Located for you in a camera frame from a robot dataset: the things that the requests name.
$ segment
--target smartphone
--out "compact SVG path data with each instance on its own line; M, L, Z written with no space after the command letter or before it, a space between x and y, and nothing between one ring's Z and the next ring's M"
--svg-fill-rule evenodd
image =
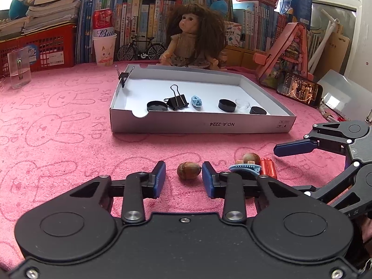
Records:
M313 108L322 100L323 87L303 77L282 71L278 75L276 92Z

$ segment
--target black lid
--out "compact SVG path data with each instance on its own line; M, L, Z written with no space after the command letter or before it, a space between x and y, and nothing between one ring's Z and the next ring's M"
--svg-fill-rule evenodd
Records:
M233 101L223 99L219 100L218 108L220 108L222 111L234 112L236 104Z
M257 107L257 106L253 106L249 113L250 114L261 114L261 115L267 114L265 109L262 109L261 107Z
M147 111L168 111L168 106L162 101L151 101L147 103Z

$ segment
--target black binder clip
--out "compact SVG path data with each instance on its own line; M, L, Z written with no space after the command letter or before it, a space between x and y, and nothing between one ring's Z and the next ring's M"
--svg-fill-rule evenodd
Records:
M172 88L173 86L176 86L177 87L176 91L177 91L178 95L176 95L176 92ZM167 102L167 105L169 107L171 107L174 111L176 111L176 110L185 108L185 107L187 107L189 105L189 103L186 101L185 95L184 94L180 94L180 92L178 91L178 86L176 84L170 86L170 89L172 89L172 91L174 93L174 97L170 97L168 99L164 99L164 101Z
M125 82L129 78L129 74L132 73L134 67L132 68L132 70L130 72L120 72L117 65L115 65L115 68L118 72L119 81L121 83L121 88L124 88Z

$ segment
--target paper cup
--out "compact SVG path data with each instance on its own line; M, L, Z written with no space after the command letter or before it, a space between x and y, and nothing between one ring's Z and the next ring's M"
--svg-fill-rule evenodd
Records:
M93 37L98 66L111 66L114 62L116 34L110 37Z

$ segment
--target white pipe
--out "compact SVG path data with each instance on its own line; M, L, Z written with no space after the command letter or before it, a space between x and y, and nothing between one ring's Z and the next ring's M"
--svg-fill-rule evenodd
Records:
M329 19L330 22L328 23L328 27L325 32L323 41L320 43L319 47L317 48L317 50L315 51L314 55L312 56L312 58L310 59L308 63L308 69L311 74L314 73L315 68L318 65L318 62L320 60L320 57L323 53L323 50L326 46L326 43L329 37L331 36L332 32L336 28L337 24L340 24L339 19L334 19L333 17L331 17L324 9L322 9L320 12L323 13Z

